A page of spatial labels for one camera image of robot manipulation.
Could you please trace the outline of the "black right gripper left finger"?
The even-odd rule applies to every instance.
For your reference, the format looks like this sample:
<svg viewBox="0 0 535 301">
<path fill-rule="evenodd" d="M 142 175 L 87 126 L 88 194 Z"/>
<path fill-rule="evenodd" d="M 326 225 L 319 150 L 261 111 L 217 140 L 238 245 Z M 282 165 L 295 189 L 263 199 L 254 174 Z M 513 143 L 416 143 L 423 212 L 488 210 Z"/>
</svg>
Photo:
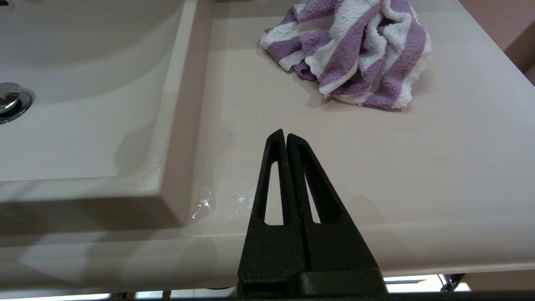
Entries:
<svg viewBox="0 0 535 301">
<path fill-rule="evenodd" d="M 265 142 L 239 261 L 239 298 L 288 298 L 292 295 L 291 278 L 306 271 L 303 197 L 308 189 L 296 179 L 286 139 L 280 128 Z M 273 165 L 278 168 L 281 225 L 270 225 L 265 220 Z"/>
</svg>

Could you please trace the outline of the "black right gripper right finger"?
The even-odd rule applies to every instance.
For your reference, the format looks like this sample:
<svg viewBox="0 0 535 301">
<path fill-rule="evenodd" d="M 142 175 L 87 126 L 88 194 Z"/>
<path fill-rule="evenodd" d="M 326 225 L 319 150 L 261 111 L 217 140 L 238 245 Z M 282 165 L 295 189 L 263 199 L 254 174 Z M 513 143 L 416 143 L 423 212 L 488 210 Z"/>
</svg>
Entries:
<svg viewBox="0 0 535 301">
<path fill-rule="evenodd" d="M 382 273 L 309 143 L 287 136 L 305 269 L 289 279 L 297 296 L 386 295 Z"/>
</svg>

